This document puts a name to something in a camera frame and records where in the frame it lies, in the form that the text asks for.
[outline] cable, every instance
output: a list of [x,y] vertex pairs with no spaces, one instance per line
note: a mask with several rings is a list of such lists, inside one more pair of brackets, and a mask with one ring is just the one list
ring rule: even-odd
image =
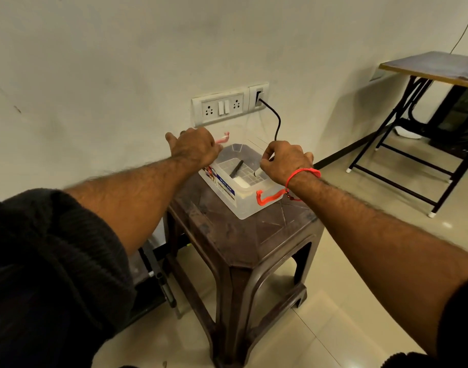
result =
[[278,136],[278,131],[280,130],[280,126],[281,126],[281,118],[280,118],[280,115],[278,114],[277,111],[275,111],[273,109],[272,106],[270,106],[269,104],[267,104],[264,100],[262,100],[261,98],[258,99],[262,104],[264,104],[266,107],[268,107],[270,110],[273,111],[273,113],[278,117],[278,128],[277,128],[277,131],[276,133],[274,134],[274,140],[276,141],[277,140],[277,136]]
[[453,51],[455,50],[455,48],[457,47],[458,43],[460,41],[462,41],[462,37],[464,37],[465,33],[467,32],[467,29],[468,29],[468,23],[467,23],[467,26],[465,27],[464,29],[464,32],[462,33],[462,36],[460,37],[460,39],[458,39],[457,43],[455,44],[455,46],[453,47],[453,49],[451,50],[450,54],[453,53]]

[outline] person's left hand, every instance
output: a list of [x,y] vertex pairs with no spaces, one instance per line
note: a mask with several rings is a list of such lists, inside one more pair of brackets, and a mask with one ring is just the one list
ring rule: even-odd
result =
[[189,128],[176,138],[166,133],[172,157],[182,157],[191,162],[192,168],[199,171],[209,166],[222,151],[222,145],[215,144],[212,134],[205,128]]

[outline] tabletop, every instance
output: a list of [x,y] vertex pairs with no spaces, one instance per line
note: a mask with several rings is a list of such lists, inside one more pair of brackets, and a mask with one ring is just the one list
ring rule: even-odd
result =
[[468,88],[468,56],[465,55],[430,51],[385,62],[379,68]]
[[281,200],[239,219],[206,182],[195,174],[175,195],[169,210],[198,242],[212,247],[231,266],[254,268],[317,217],[302,202]]

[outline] wall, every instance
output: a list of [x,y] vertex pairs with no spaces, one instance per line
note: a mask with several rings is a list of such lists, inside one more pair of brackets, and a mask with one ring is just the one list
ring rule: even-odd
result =
[[368,84],[378,63],[450,51],[467,21],[468,0],[0,0],[0,199],[165,157],[192,97],[261,81],[280,139],[322,159],[400,96],[401,75]]

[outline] baseboard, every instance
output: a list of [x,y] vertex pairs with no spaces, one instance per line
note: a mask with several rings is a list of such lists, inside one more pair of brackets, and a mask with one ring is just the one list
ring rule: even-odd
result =
[[[388,128],[389,128],[390,125],[386,126],[384,129],[382,129],[382,131],[380,132],[380,134],[384,133]],[[375,136],[377,132],[374,131],[373,133],[370,133],[369,135],[363,137],[362,139],[359,139],[358,141],[350,144],[349,146],[339,150],[338,152],[314,163],[314,169],[322,169],[323,167],[325,166],[328,166],[330,163],[333,163],[334,161],[340,159],[341,157],[349,154],[350,152],[356,150],[358,147],[361,147],[363,146],[364,144],[366,144],[366,142],[370,141],[372,139],[373,136]]]

